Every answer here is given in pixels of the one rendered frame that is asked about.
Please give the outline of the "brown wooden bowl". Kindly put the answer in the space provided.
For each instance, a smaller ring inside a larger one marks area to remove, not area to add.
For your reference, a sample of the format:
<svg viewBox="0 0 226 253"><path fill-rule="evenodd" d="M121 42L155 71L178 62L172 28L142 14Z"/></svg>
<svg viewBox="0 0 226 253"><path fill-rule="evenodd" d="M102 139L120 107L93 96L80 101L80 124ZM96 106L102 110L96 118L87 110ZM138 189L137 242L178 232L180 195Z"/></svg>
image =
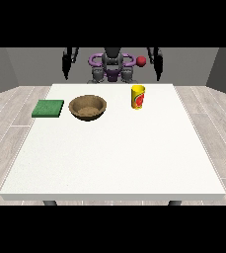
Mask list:
<svg viewBox="0 0 226 253"><path fill-rule="evenodd" d="M89 122L98 119L106 110L107 102L100 96L83 95L69 103L70 113L78 120Z"/></svg>

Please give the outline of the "yellow cup with melon print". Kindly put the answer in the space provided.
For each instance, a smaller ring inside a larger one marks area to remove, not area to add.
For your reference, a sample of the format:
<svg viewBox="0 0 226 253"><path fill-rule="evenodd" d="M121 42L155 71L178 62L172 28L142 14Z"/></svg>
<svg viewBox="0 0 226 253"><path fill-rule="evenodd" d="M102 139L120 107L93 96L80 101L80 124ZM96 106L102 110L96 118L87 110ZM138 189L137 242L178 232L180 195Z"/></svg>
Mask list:
<svg viewBox="0 0 226 253"><path fill-rule="evenodd" d="M145 87L143 85L133 85L131 87L131 107L135 110L142 108L145 95Z"/></svg>

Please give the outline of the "green square pad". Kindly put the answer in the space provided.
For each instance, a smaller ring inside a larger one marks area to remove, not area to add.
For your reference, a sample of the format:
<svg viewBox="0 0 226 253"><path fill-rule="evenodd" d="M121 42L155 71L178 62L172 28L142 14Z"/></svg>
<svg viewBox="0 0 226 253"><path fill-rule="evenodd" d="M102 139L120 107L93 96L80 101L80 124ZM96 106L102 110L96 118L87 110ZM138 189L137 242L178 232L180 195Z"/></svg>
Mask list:
<svg viewBox="0 0 226 253"><path fill-rule="evenodd" d="M63 100L38 100L33 112L33 118L58 118L60 116Z"/></svg>

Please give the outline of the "small red ball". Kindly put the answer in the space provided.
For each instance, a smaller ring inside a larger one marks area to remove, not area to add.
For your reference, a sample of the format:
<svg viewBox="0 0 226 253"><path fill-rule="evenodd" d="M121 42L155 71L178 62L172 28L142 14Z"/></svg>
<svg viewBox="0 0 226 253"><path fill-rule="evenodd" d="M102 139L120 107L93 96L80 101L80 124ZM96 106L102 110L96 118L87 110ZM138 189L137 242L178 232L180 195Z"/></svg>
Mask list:
<svg viewBox="0 0 226 253"><path fill-rule="evenodd" d="M146 64L146 57L140 55L136 58L136 65L139 67L143 67Z"/></svg>

